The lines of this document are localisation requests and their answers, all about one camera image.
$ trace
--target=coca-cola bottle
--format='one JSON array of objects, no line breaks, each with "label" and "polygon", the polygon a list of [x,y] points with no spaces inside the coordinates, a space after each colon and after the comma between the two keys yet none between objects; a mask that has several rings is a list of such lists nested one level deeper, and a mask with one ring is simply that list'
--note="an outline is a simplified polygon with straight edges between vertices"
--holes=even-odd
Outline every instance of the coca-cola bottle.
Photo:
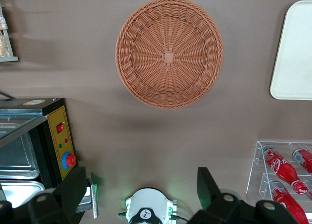
[{"label": "coca-cola bottle", "polygon": [[295,168],[285,158],[279,155],[271,145],[264,146],[263,154],[266,163],[278,178],[287,182],[300,195],[308,192],[309,189],[300,181]]},{"label": "coca-cola bottle", "polygon": [[293,152],[292,158],[301,164],[308,173],[312,174],[312,153],[305,148],[297,149]]},{"label": "coca-cola bottle", "polygon": [[278,180],[271,180],[269,184],[273,200],[284,205],[299,224],[309,224],[305,211],[289,194],[286,187]]}]

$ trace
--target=stainless steel tray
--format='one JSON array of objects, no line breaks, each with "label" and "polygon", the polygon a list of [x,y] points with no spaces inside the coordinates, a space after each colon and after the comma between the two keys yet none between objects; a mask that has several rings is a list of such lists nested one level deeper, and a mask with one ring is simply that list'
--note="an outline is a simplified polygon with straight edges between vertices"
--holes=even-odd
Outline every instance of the stainless steel tray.
[{"label": "stainless steel tray", "polygon": [[[1,123],[0,131],[18,127],[19,124]],[[0,179],[34,179],[39,168],[28,133],[0,147]]]},{"label": "stainless steel tray", "polygon": [[0,180],[7,201],[16,208],[23,204],[29,197],[44,190],[44,186],[36,181],[5,181]]}]

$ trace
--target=wicker basket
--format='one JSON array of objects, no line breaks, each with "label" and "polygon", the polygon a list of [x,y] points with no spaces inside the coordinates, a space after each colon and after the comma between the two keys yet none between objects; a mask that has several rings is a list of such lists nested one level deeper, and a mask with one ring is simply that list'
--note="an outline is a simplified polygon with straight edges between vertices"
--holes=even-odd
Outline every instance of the wicker basket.
[{"label": "wicker basket", "polygon": [[154,0],[125,22],[116,65],[141,102],[178,109],[201,99],[222,65],[223,45],[212,18],[187,0]]}]

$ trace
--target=bottle cap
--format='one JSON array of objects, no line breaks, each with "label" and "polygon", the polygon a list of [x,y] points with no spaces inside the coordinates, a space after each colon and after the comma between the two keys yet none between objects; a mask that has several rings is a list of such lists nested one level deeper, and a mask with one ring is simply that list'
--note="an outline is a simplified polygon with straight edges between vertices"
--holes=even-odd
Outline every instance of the bottle cap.
[{"label": "bottle cap", "polygon": [[308,190],[309,190],[308,187],[305,186],[305,184],[303,182],[301,182],[301,181],[294,181],[292,183],[292,188],[299,195],[306,194],[308,192]]}]

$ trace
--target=black cable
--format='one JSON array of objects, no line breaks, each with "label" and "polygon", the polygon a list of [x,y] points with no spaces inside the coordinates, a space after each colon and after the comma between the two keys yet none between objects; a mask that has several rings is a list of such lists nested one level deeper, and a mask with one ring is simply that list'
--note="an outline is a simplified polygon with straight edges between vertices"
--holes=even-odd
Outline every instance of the black cable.
[{"label": "black cable", "polygon": [[5,93],[3,93],[3,92],[0,92],[0,95],[6,97],[6,98],[8,98],[8,99],[14,99],[14,97],[12,97],[12,96],[10,96],[10,95],[8,95],[8,94],[5,94]]},{"label": "black cable", "polygon": [[180,217],[180,216],[177,216],[177,215],[171,215],[171,217],[170,217],[170,220],[179,220],[179,219],[184,220],[184,221],[186,221],[187,223],[189,222],[189,220],[187,220],[187,219],[185,219],[185,218],[182,218],[182,217]]},{"label": "black cable", "polygon": [[184,220],[184,221],[186,221],[187,223],[189,222],[189,220],[187,220],[187,219],[185,219],[185,218],[182,218],[182,217],[180,217],[179,219]]}]

